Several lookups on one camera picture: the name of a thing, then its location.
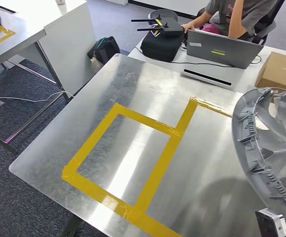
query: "laptop lid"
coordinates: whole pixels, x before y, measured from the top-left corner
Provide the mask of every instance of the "laptop lid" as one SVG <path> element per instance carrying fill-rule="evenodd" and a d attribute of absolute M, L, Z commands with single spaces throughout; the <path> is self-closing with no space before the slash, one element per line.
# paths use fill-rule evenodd
<path fill-rule="evenodd" d="M 188 31 L 188 55 L 237 68 L 247 68 L 263 48 L 260 44 L 209 32 Z"/>

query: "sticker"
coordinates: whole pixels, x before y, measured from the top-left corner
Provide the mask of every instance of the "sticker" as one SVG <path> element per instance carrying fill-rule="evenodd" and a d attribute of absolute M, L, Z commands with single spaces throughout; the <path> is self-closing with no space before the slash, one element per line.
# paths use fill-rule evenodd
<path fill-rule="evenodd" d="M 158 24 L 158 25 L 160 25 L 160 26 L 162 26 L 163 24 L 161 24 L 161 22 L 160 21 L 160 20 L 158 20 L 158 19 L 155 19 L 156 22 L 157 22 L 157 24 Z"/>
<path fill-rule="evenodd" d="M 202 47 L 201 43 L 189 43 L 189 45 L 192 47 Z"/>
<path fill-rule="evenodd" d="M 225 53 L 221 53 L 221 52 L 217 52 L 217 51 L 211 51 L 211 53 L 215 53 L 215 54 L 219 54 L 219 55 L 223 55 L 225 56 Z"/>

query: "hand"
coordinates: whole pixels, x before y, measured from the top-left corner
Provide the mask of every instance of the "hand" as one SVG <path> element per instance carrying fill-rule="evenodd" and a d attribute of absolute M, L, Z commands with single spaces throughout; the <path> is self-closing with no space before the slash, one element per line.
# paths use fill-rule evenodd
<path fill-rule="evenodd" d="M 181 25 L 182 27 L 183 27 L 185 29 L 185 34 L 188 32 L 188 30 L 194 30 L 195 29 L 195 25 L 193 22 L 189 22 L 188 24 L 183 24 L 183 25 Z"/>

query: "wall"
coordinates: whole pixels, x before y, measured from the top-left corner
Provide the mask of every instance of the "wall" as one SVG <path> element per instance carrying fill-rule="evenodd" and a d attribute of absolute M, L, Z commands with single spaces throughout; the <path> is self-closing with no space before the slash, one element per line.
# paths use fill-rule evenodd
<path fill-rule="evenodd" d="M 111 2 L 118 3 L 121 5 L 126 5 L 128 3 L 128 0 L 107 0 L 107 1 L 111 1 Z"/>
<path fill-rule="evenodd" d="M 206 7 L 209 0 L 136 0 L 142 3 L 167 8 L 178 12 L 183 12 L 190 15 L 197 15 L 197 13 L 204 7 Z"/>

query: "black bag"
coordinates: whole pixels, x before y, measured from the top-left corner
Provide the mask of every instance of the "black bag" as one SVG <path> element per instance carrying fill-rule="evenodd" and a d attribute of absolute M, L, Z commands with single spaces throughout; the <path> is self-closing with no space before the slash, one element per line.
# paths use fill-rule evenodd
<path fill-rule="evenodd" d="M 100 63 L 106 64 L 116 53 L 120 53 L 120 49 L 115 40 L 112 36 L 110 36 L 109 38 L 102 38 L 98 40 L 87 55 L 89 59 L 94 56 Z"/>
<path fill-rule="evenodd" d="M 177 37 L 164 37 L 159 34 L 155 37 L 152 32 L 142 41 L 141 49 L 143 55 L 164 62 L 171 62 L 181 46 L 183 40 L 183 31 Z"/>

